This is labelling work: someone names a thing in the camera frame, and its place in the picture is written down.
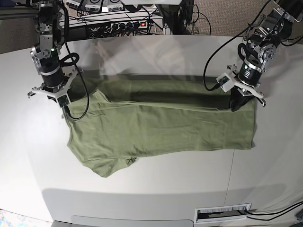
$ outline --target electronic equipment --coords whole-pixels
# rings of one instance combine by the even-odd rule
[[[182,0],[122,0],[125,5],[180,5]]]
[[[124,10],[123,4],[115,4],[115,5],[108,5],[107,6],[109,12],[116,12]]]
[[[78,9],[80,7],[81,0],[67,0],[66,5],[72,9]]]
[[[104,4],[104,1],[102,0],[86,0],[83,5],[87,12],[101,12],[101,8],[103,8],[106,3]]]

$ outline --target black cable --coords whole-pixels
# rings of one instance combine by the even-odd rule
[[[84,0],[81,0],[80,4],[79,4],[78,7],[77,7],[77,11],[80,10],[80,8],[81,8],[83,2],[84,2]]]
[[[104,3],[104,0],[102,0],[102,2],[101,2],[101,8],[100,8],[100,13],[102,13],[102,8],[103,8],[103,3]]]
[[[297,41],[295,41],[295,42],[292,43],[292,44],[284,44],[283,42],[281,42],[281,44],[282,44],[283,46],[293,46],[293,45],[296,45],[298,42],[300,42],[302,39],[303,39],[303,36],[301,36],[300,39],[298,39]]]
[[[35,7],[32,7],[32,6],[27,5],[27,4],[22,4],[21,2],[16,2],[16,4],[17,4],[18,6],[24,6],[24,7],[27,7],[27,8],[39,10],[39,8],[35,8]]]
[[[209,22],[209,19],[207,18],[207,16],[205,16],[203,13],[200,13],[200,12],[193,12],[193,13],[198,13],[198,14],[201,14],[202,16],[205,17],[205,19],[207,20],[208,24],[209,24],[209,35],[212,35],[212,26]]]
[[[143,20],[146,20],[148,17],[154,15],[155,13],[159,13],[158,9],[155,9],[150,15],[146,16],[145,18],[141,19],[141,20],[138,20],[139,21],[143,21]]]
[[[245,60],[245,56],[242,54],[242,50],[244,50],[246,56],[249,55],[248,50],[246,49],[246,45],[244,43],[239,44],[238,46],[238,55],[242,61]]]
[[[62,8],[63,8],[63,11],[64,11],[64,36],[65,36],[65,47],[66,47],[66,50],[68,52],[68,55],[69,55],[69,58],[71,59],[73,65],[75,66],[80,78],[81,78],[81,81],[83,83],[83,86],[84,86],[84,90],[85,90],[85,94],[86,94],[86,97],[87,97],[87,104],[86,104],[86,108],[82,114],[82,116],[80,117],[73,117],[71,116],[71,112],[70,112],[70,109],[68,108],[68,106],[65,106],[64,109],[65,109],[65,112],[68,114],[68,116],[70,118],[72,118],[73,120],[75,121],[79,121],[81,120],[85,114],[87,113],[88,109],[89,109],[89,92],[87,90],[87,87],[86,87],[86,84],[85,84],[85,81],[83,79],[83,76],[82,76],[82,73],[80,72],[74,58],[73,58],[73,55],[71,54],[71,51],[68,47],[68,44],[67,44],[67,41],[66,41],[66,38],[68,37],[68,34],[69,34],[69,27],[70,27],[70,23],[69,23],[69,15],[68,15],[68,10],[67,8],[65,7],[64,3],[62,3]]]
[[[195,24],[198,20],[199,20],[199,17],[200,17],[200,10],[199,10],[199,7],[198,5],[196,4],[196,7],[197,7],[197,11],[198,11],[198,16],[197,16],[197,19],[193,22],[190,22],[190,24]]]
[[[186,29],[187,29],[187,23],[186,23],[186,25],[185,25],[184,30],[181,32],[181,35],[183,35],[183,34],[184,34],[184,32],[186,31]]]
[[[288,209],[291,209],[292,207],[294,207],[294,206],[296,206],[296,205],[303,205],[303,201],[298,202],[298,203],[296,203],[296,204],[294,204],[294,205],[291,205],[291,206],[285,208],[284,210],[281,210],[281,211],[278,211],[278,212],[275,212],[275,213],[254,214],[254,213],[250,213],[250,212],[247,211],[247,210],[245,210],[245,213],[248,213],[248,214],[250,214],[250,215],[255,215],[255,216],[275,215],[275,214],[280,214],[280,213],[282,213],[282,212],[284,212],[284,211],[286,211],[286,210],[288,210]]]
[[[261,15],[262,11],[265,9],[265,7],[271,2],[271,0],[267,0],[267,2],[264,4],[264,6],[262,7],[262,9],[260,10],[260,12],[258,13],[258,15],[255,17],[255,19],[252,21],[252,23],[245,28],[243,31],[241,31],[239,34],[237,34],[236,36],[234,36],[233,38],[231,38],[229,41],[227,41],[226,43],[224,43],[222,46],[220,46],[213,54],[212,56],[210,56],[210,58],[208,59],[205,68],[204,68],[204,72],[203,72],[203,84],[204,87],[207,91],[214,91],[216,89],[218,89],[220,87],[220,84],[216,84],[214,87],[212,87],[211,89],[209,89],[206,85],[206,81],[205,81],[205,75],[206,75],[206,71],[207,71],[207,66],[209,64],[209,62],[211,61],[211,59],[223,48],[225,47],[227,44],[229,44],[230,42],[232,42],[233,40],[235,40],[237,37],[239,37],[242,33],[246,32],[251,25],[253,25],[256,20],[258,19],[258,17]]]
[[[149,28],[149,33],[151,32],[151,14],[149,13],[149,11],[145,8],[145,7],[143,7],[143,9],[145,10],[145,12],[147,12],[147,14],[148,14],[148,22],[147,22],[147,28]]]
[[[285,39],[285,40],[282,40],[283,42],[286,42],[286,41],[289,41],[289,40],[295,40],[295,39],[298,39],[298,38],[301,38],[302,36],[298,36],[296,38],[293,38],[293,39]]]
[[[66,55],[64,58],[62,58],[62,59],[60,60],[60,65],[61,65],[62,67],[67,67],[67,66],[72,66],[72,65],[74,65],[72,61],[71,61],[71,62],[66,62],[68,59],[71,58],[71,56],[72,56],[73,58],[75,58],[75,59],[74,59],[74,63],[77,64],[77,62],[78,62],[79,59],[80,59],[80,56],[79,56],[77,53],[71,53],[71,55]]]
[[[247,216],[247,218],[252,219],[252,220],[257,220],[257,221],[272,221],[272,220],[274,220],[274,219],[276,219],[276,218],[279,218],[279,217],[281,217],[281,216],[287,214],[288,212],[290,212],[290,211],[292,211],[292,210],[294,210],[294,209],[296,209],[296,208],[298,208],[298,207],[300,207],[300,206],[302,206],[302,205],[303,205],[303,203],[301,203],[301,204],[299,204],[299,205],[293,207],[292,209],[290,209],[290,210],[288,210],[288,211],[286,211],[286,212],[284,212],[284,213],[282,213],[282,214],[280,214],[280,215],[277,215],[277,216],[275,216],[275,217],[273,217],[273,218],[270,218],[270,219],[252,218],[252,217],[249,217],[249,216]]]

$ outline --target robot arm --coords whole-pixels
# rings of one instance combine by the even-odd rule
[[[247,43],[238,46],[239,57],[243,65],[238,72],[235,66],[229,66],[230,72],[217,78],[222,89],[231,90],[231,109],[237,111],[254,97],[263,107],[266,102],[261,92],[259,80],[275,58],[276,49],[292,33],[293,22],[301,22],[303,17],[302,0],[276,0],[276,7],[265,17],[262,15],[257,25],[247,31]]]
[[[30,4],[39,7],[35,18],[36,31],[39,33],[39,43],[30,52],[39,75],[42,76],[41,87],[33,88],[28,97],[44,94],[55,100],[60,107],[67,106],[71,101],[67,94],[72,80],[76,77],[71,63],[64,62],[69,58],[59,60],[60,49],[64,43],[64,29],[59,24],[62,16],[60,9],[64,5],[59,0],[31,0]],[[79,56],[72,54],[76,61]]]

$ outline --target olive green shirt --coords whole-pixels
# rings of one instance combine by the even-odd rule
[[[87,79],[89,110],[80,121],[66,113],[68,147],[102,177],[138,157],[179,151],[251,149],[255,104],[229,109],[230,94],[205,90],[201,82]],[[83,114],[87,100],[75,80],[71,115]]]

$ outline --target black wire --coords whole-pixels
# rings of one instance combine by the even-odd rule
[[[145,7],[143,7],[143,9],[145,10],[145,12],[147,12],[147,14],[148,14],[148,22],[147,22],[147,27],[149,28],[149,33],[151,32],[151,14],[149,13],[149,11],[145,8]]]
[[[196,5],[196,7],[197,7],[197,11],[198,11],[197,19],[196,19],[195,21],[193,21],[193,22],[190,22],[190,24],[195,24],[195,23],[199,20],[199,17],[200,17],[200,10],[199,10],[198,5]]]
[[[282,212],[284,212],[284,211],[286,211],[286,210],[288,210],[288,209],[290,209],[290,208],[292,208],[292,207],[294,207],[294,206],[296,206],[296,205],[303,205],[303,201],[301,201],[301,202],[297,202],[296,204],[291,205],[291,206],[289,206],[289,207],[285,208],[284,210],[281,210],[281,211],[278,211],[278,212],[275,212],[275,213],[254,214],[254,213],[250,213],[250,212],[249,212],[249,211],[247,211],[247,210],[245,210],[245,213],[248,213],[248,214],[250,214],[250,215],[255,215],[255,216],[275,215],[275,214],[280,214],[280,213],[282,213]]]
[[[138,20],[139,21],[143,21],[143,20],[146,20],[148,17],[150,17],[151,15],[155,14],[155,13],[158,13],[158,9],[155,9],[150,15],[146,16],[145,18],[141,19],[141,20]]]
[[[209,35],[212,35],[212,26],[207,18],[207,16],[205,16],[203,13],[200,13],[200,12],[193,12],[193,13],[198,13],[198,14],[201,14],[202,16],[205,17],[205,19],[207,20],[208,24],[209,24]]]
[[[295,42],[292,43],[292,44],[284,44],[283,42],[281,42],[281,44],[282,44],[283,46],[293,46],[293,45],[296,45],[298,42],[300,42],[302,39],[303,39],[303,36],[301,36],[300,39],[298,39],[297,41],[295,41]]]
[[[104,2],[104,0],[102,0],[102,2],[101,2],[101,9],[100,9],[101,13],[102,13],[102,8],[103,8],[103,2]]]
[[[16,4],[18,6],[24,6],[24,7],[28,7],[28,8],[31,8],[31,9],[39,10],[39,8],[35,8],[35,7],[32,7],[32,6],[26,5],[26,4],[22,4],[21,2],[16,2]]]
[[[183,34],[184,34],[184,32],[186,31],[186,29],[187,29],[187,24],[185,25],[184,30],[181,32],[181,35],[183,35]]]
[[[223,48],[225,47],[227,44],[229,44],[230,42],[232,42],[233,40],[235,40],[237,37],[239,37],[242,33],[246,32],[251,25],[253,25],[256,20],[258,19],[258,17],[261,15],[262,11],[264,10],[264,8],[271,2],[271,0],[267,0],[267,2],[264,4],[264,6],[262,7],[262,9],[260,10],[260,12],[258,13],[258,15],[255,17],[255,19],[252,21],[252,23],[247,27],[245,28],[243,31],[241,31],[239,34],[237,34],[236,36],[234,36],[233,38],[231,38],[229,41],[227,41],[226,43],[224,43],[222,46],[220,46],[213,54],[212,56],[210,56],[210,58],[208,59],[206,65],[205,65],[205,68],[204,68],[204,72],[203,72],[203,84],[204,84],[204,87],[207,91],[214,91],[216,89],[218,89],[220,87],[220,84],[216,84],[214,87],[212,87],[211,89],[209,89],[207,86],[206,86],[206,81],[205,81],[205,75],[206,75],[206,71],[207,71],[207,66],[209,64],[209,62],[211,61],[211,59]]]
[[[295,40],[295,39],[298,39],[298,38],[301,38],[302,36],[298,36],[298,37],[296,37],[296,38],[293,38],[293,39],[285,39],[285,40],[283,40],[283,42],[285,42],[285,41],[289,41],[289,40]]]
[[[252,218],[252,217],[249,217],[249,216],[247,216],[247,218],[252,219],[252,220],[257,220],[257,221],[272,221],[272,220],[274,220],[274,219],[276,219],[276,218],[279,218],[279,217],[281,217],[281,216],[287,214],[288,212],[290,212],[290,211],[292,211],[292,210],[294,210],[294,209],[296,209],[296,208],[298,208],[298,207],[300,207],[300,206],[302,206],[302,205],[303,205],[303,203],[301,203],[301,204],[299,204],[299,205],[293,207],[292,209],[290,209],[290,210],[288,210],[288,211],[286,211],[286,212],[284,212],[284,213],[282,213],[282,214],[280,214],[280,215],[277,215],[277,216],[275,216],[275,217],[273,217],[273,218],[270,218],[270,219]]]
[[[69,24],[69,15],[68,15],[68,10],[67,10],[67,8],[65,7],[64,3],[62,3],[62,7],[63,7],[63,11],[64,11],[64,36],[65,36],[65,47],[66,47],[66,50],[67,50],[67,52],[68,52],[68,54],[69,54],[69,57],[70,57],[70,59],[71,59],[73,65],[75,66],[75,68],[76,68],[76,70],[77,70],[77,72],[78,72],[78,74],[79,74],[79,76],[80,76],[80,78],[81,78],[81,81],[82,81],[83,86],[84,86],[85,94],[86,94],[86,97],[87,97],[86,108],[85,108],[85,110],[84,110],[82,116],[80,116],[80,117],[73,117],[73,116],[71,116],[71,112],[70,112],[68,106],[65,106],[64,109],[65,109],[65,112],[68,114],[68,116],[69,116],[70,118],[72,118],[72,119],[75,120],[75,121],[79,121],[79,120],[81,120],[81,119],[85,116],[85,114],[87,113],[87,111],[88,111],[88,109],[89,109],[89,93],[88,93],[88,90],[87,90],[85,81],[84,81],[84,79],[83,79],[82,73],[80,72],[80,70],[79,70],[79,68],[78,68],[78,66],[77,66],[77,64],[76,64],[76,62],[74,61],[74,58],[73,58],[73,56],[72,56],[72,54],[71,54],[71,51],[70,51],[70,49],[69,49],[69,47],[68,47],[68,44],[67,44],[67,41],[66,41],[66,38],[68,37],[68,34],[69,34],[69,25],[70,25],[70,24]]]
[[[77,11],[80,10],[80,8],[81,8],[83,2],[84,2],[84,0],[81,0],[80,4],[79,4],[78,7],[77,7]]]

